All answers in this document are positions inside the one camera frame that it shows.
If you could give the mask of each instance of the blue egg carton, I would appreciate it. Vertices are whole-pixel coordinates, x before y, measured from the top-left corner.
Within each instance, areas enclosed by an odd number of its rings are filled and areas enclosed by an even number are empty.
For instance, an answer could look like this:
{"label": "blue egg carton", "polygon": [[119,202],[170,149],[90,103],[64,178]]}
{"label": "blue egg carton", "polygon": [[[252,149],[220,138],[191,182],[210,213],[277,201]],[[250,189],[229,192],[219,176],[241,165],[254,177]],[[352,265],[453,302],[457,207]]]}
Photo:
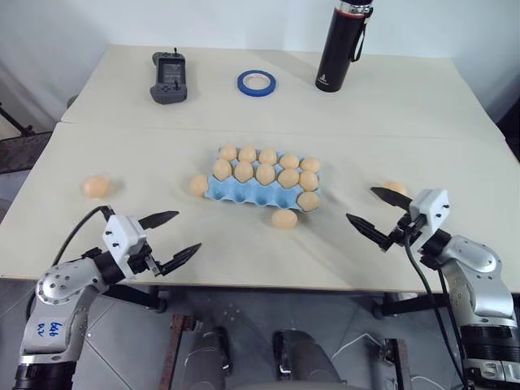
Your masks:
{"label": "blue egg carton", "polygon": [[[284,155],[282,152],[276,152],[278,154],[278,161]],[[238,164],[238,160],[232,160],[231,165],[233,170]],[[213,175],[208,178],[208,190],[204,194],[205,197],[213,199],[215,201],[233,201],[235,203],[253,203],[256,206],[276,206],[280,209],[294,209],[303,211],[297,204],[298,196],[305,192],[304,189],[296,184],[291,188],[284,188],[280,185],[278,180],[278,174],[283,168],[277,163],[273,167],[275,168],[275,181],[268,185],[263,185],[256,179],[256,169],[260,165],[258,160],[253,162],[253,178],[249,179],[245,183],[238,181],[235,176],[231,175],[226,180],[217,180]],[[298,173],[302,172],[300,167],[297,168]],[[321,196],[321,189],[318,187],[314,190],[315,193]]]}

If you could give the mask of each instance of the gray remote control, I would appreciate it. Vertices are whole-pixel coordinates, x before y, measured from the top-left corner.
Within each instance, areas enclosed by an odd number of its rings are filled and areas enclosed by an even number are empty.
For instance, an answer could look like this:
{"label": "gray remote control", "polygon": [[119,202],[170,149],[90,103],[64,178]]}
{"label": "gray remote control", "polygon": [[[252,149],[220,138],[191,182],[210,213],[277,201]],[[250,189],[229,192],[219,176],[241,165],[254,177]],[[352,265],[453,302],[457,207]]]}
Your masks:
{"label": "gray remote control", "polygon": [[154,53],[152,56],[157,67],[157,80],[149,89],[152,98],[161,104],[178,103],[186,100],[186,59],[177,53]]}

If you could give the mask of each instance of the white table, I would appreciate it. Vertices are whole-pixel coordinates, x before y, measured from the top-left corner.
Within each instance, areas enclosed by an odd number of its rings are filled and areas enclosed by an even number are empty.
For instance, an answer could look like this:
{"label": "white table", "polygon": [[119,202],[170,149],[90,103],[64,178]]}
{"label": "white table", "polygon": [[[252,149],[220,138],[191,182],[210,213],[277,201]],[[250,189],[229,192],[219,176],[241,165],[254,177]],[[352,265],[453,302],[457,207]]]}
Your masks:
{"label": "white table", "polygon": [[[167,47],[112,45],[62,121],[139,128],[233,132],[435,137],[502,141],[503,136],[449,59],[363,55],[338,93],[314,86],[319,53],[179,48],[188,99],[162,106],[150,96],[151,57]],[[248,97],[236,78],[249,69],[278,81]]]}
{"label": "white table", "polygon": [[[281,232],[270,225],[272,210],[191,197],[189,178],[209,172],[216,148],[226,142],[321,159],[322,208],[301,218],[294,230]],[[447,188],[452,214],[445,229],[491,246],[503,259],[504,281],[520,292],[520,170],[505,143],[91,123],[57,126],[0,224],[2,277],[36,279],[45,271],[73,225],[100,203],[80,192],[82,180],[99,173],[116,182],[106,202],[119,213],[181,212],[149,235],[159,261],[203,243],[189,263],[168,277],[145,273],[136,282],[422,291],[402,248],[381,253],[345,218],[346,212],[361,215],[389,232],[402,210],[368,188],[396,180],[412,196],[423,188]],[[64,259],[101,245],[102,227],[101,218],[88,224]],[[426,274],[438,290],[436,273]]]}

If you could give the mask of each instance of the brown egg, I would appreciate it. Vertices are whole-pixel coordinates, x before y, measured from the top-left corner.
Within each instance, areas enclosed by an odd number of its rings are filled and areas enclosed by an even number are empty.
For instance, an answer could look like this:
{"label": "brown egg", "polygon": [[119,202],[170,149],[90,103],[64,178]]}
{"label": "brown egg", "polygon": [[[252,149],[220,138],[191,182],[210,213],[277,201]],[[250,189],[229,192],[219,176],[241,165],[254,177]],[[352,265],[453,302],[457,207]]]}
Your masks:
{"label": "brown egg", "polygon": [[240,152],[238,154],[238,161],[245,161],[247,163],[252,163],[256,159],[257,159],[257,151],[253,146],[248,145],[248,146],[244,146],[242,149],[240,149]]}
{"label": "brown egg", "polygon": [[278,182],[285,189],[290,189],[298,184],[300,175],[296,169],[284,169],[278,175]]}
{"label": "brown egg", "polygon": [[203,196],[208,190],[208,176],[197,175],[189,181],[189,193],[194,197]]}
{"label": "brown egg", "polygon": [[226,180],[229,176],[231,176],[231,171],[231,164],[228,161],[219,158],[214,162],[213,176],[216,180]]}
{"label": "brown egg", "polygon": [[253,165],[250,162],[240,161],[235,165],[235,177],[241,183],[253,177]]}
{"label": "brown egg", "polygon": [[319,195],[311,192],[302,193],[297,200],[297,204],[304,211],[316,210],[319,207],[319,203]]}
{"label": "brown egg", "polygon": [[275,181],[275,168],[269,164],[260,164],[257,168],[257,180],[260,184],[268,185]]}
{"label": "brown egg", "polygon": [[83,194],[86,197],[102,198],[108,194],[111,185],[110,179],[102,175],[89,177],[83,182]]}
{"label": "brown egg", "polygon": [[226,161],[232,161],[236,158],[236,147],[226,144],[220,148],[220,158]]}
{"label": "brown egg", "polygon": [[392,191],[395,191],[396,193],[400,193],[401,195],[408,196],[408,191],[406,191],[406,187],[401,184],[397,183],[396,181],[388,181],[385,184],[383,184],[383,187],[386,189],[391,189]]}
{"label": "brown egg", "polygon": [[271,216],[271,222],[275,228],[288,230],[296,226],[298,217],[294,211],[277,210]]}
{"label": "brown egg", "polygon": [[320,167],[321,164],[316,158],[307,157],[304,158],[303,161],[300,163],[300,168],[304,171],[316,173],[317,171],[319,171]]}
{"label": "brown egg", "polygon": [[318,177],[313,172],[303,171],[298,183],[305,191],[314,191],[318,187]]}
{"label": "brown egg", "polygon": [[295,154],[284,154],[279,164],[285,169],[295,169],[300,165],[300,159]]}
{"label": "brown egg", "polygon": [[261,164],[275,165],[278,162],[278,154],[273,148],[264,149],[258,156],[258,161]]}

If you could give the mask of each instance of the controller screen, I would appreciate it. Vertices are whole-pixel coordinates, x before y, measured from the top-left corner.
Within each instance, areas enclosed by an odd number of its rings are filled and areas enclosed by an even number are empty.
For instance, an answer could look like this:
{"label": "controller screen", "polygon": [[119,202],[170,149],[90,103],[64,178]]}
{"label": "controller screen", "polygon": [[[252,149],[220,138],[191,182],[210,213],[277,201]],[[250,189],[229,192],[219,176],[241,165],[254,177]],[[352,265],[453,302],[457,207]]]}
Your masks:
{"label": "controller screen", "polygon": [[175,61],[174,63],[171,60],[159,60],[159,83],[175,83],[181,82],[181,71],[182,65]]}

